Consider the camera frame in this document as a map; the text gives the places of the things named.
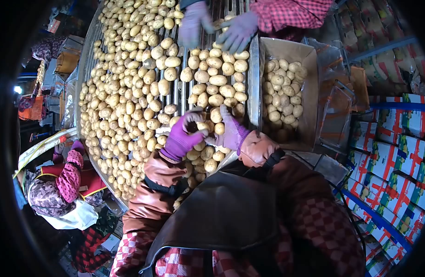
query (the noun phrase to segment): yellow potato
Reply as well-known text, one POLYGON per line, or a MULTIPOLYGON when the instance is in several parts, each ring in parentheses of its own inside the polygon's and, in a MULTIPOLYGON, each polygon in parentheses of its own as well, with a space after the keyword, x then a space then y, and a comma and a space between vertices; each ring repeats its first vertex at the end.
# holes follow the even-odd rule
POLYGON ((215 76, 211 76, 209 78, 209 82, 210 82, 211 85, 223 86, 223 85, 226 85, 227 79, 223 75, 215 75, 215 76))

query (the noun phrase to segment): red checkered clothing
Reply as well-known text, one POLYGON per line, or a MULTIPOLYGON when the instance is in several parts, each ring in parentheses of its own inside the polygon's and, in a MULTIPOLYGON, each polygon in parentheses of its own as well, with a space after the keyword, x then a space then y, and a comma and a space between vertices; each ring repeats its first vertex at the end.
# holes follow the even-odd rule
MULTIPOLYGON (((309 199, 294 209, 288 223, 280 225, 280 238, 275 259, 286 276, 292 273, 294 253, 292 238, 311 241, 332 262, 338 276, 363 276, 365 258, 353 227, 343 207, 331 199, 309 199)), ((144 265, 148 249, 156 233, 132 232, 123 235, 111 270, 112 277, 124 276, 144 265)), ((259 276, 249 261, 234 258, 223 251, 212 252, 214 276, 259 276)), ((203 276, 203 251, 171 248, 156 262, 154 276, 203 276)))
POLYGON ((256 0, 250 10, 259 16, 259 30, 266 36, 300 41, 304 29, 323 25, 332 3, 333 0, 256 0))
POLYGON ((85 242, 76 250, 73 265, 80 272, 92 273, 111 259, 110 252, 94 255, 97 247, 108 239, 110 233, 103 237, 93 227, 83 230, 82 233, 85 237, 85 242))

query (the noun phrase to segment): brown apron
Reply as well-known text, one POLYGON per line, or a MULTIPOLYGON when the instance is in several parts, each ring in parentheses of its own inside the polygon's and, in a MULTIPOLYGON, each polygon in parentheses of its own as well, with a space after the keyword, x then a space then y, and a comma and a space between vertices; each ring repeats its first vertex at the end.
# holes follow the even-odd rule
MULTIPOLYGON (((257 172, 266 175, 263 169, 257 172)), ((280 276, 270 255, 277 234, 275 186, 220 171, 204 180, 165 222, 139 273, 154 276, 155 263, 166 251, 184 248, 205 250, 205 261, 212 250, 231 252, 248 258, 261 275, 280 276)), ((207 276, 212 274, 212 258, 206 262, 207 276)))

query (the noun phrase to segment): purple glove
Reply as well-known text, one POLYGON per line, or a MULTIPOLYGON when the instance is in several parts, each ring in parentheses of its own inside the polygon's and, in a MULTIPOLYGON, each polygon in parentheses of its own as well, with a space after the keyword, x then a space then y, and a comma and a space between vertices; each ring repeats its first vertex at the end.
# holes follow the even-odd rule
POLYGON ((229 27, 215 43, 223 44, 222 51, 230 54, 241 53, 257 32, 259 17, 254 12, 246 12, 231 20, 223 22, 220 27, 229 27))
POLYGON ((79 152, 82 156, 85 154, 85 147, 83 146, 81 141, 74 141, 71 150, 79 152))
POLYGON ((204 1, 196 2, 186 8, 182 19, 179 37, 183 46, 196 48, 200 39, 200 24, 208 34, 214 32, 209 10, 204 1))
POLYGON ((217 135, 215 137, 207 137, 205 141, 210 144, 217 146, 227 147, 231 150, 237 151, 237 155, 240 155, 240 147, 245 138, 250 133, 250 130, 240 125, 237 120, 228 112, 228 109, 224 104, 220 105, 220 114, 222 115, 223 122, 225 124, 225 133, 223 135, 217 135))
POLYGON ((188 134, 187 131, 189 122, 204 122, 201 111, 202 108, 193 108, 180 117, 172 127, 165 146, 160 150, 161 154, 176 163, 180 163, 186 153, 208 136, 208 130, 200 130, 193 134, 188 134))

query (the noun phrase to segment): pink plaid shirt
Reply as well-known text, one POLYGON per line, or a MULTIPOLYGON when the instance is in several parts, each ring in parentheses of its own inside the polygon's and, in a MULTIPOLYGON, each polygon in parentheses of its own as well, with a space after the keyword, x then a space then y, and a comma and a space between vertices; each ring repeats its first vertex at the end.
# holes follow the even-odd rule
MULTIPOLYGON (((309 199, 293 212, 292 232, 308 239, 331 261, 338 276, 363 276, 365 256, 344 208, 329 199, 309 199)), ((156 233, 132 232, 123 235, 115 256, 110 277, 124 276, 139 270, 145 262, 156 233)), ((289 230, 280 225, 280 238, 275 259, 284 275, 293 269, 292 239, 289 230)), ((259 276, 246 260, 230 253, 212 252, 216 277, 259 276)), ((203 276, 203 251, 171 248, 156 262, 154 276, 203 276)))

